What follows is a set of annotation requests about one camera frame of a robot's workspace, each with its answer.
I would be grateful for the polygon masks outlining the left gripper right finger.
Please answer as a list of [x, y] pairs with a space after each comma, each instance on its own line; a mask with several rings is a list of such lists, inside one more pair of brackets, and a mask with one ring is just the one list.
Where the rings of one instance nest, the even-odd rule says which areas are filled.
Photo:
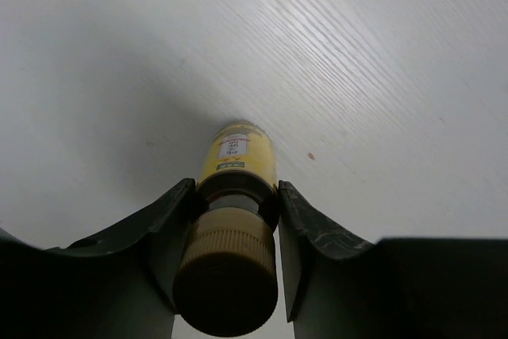
[[504, 338], [504, 239], [371, 243], [279, 184], [287, 319], [297, 338]]

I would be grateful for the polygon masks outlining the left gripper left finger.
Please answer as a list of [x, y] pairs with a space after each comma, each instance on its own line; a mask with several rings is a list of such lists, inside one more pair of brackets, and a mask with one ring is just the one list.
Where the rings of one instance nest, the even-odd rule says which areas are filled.
[[169, 338], [193, 179], [66, 248], [1, 234], [4, 338]]

